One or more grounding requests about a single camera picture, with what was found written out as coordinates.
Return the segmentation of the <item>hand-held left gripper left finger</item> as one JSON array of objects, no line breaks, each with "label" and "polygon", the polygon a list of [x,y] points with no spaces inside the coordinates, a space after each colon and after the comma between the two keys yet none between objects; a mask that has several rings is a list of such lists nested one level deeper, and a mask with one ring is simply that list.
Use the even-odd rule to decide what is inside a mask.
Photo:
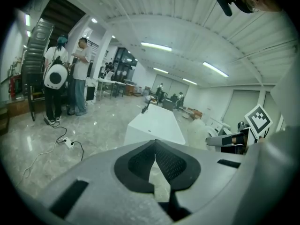
[{"label": "hand-held left gripper left finger", "polygon": [[171,225],[152,194],[130,191],[114,164],[143,142],[100,152],[55,178],[39,195],[48,225]]}]

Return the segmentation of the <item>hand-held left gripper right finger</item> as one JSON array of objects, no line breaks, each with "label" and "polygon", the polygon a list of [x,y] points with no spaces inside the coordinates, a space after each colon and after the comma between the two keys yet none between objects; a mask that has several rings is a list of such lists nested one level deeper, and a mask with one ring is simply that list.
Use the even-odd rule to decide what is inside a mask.
[{"label": "hand-held left gripper right finger", "polygon": [[200,150],[156,140],[155,160],[170,185],[170,214],[192,214],[208,204],[231,180],[243,155]]}]

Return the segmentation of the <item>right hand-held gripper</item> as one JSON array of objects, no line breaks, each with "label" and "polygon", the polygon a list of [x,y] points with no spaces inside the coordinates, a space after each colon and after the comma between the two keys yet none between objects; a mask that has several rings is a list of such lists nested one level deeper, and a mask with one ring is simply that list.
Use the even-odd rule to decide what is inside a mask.
[{"label": "right hand-held gripper", "polygon": [[238,124],[238,133],[208,137],[206,144],[215,147],[243,145],[247,150],[249,146],[266,137],[272,124],[271,117],[258,104],[244,116],[244,121]]}]

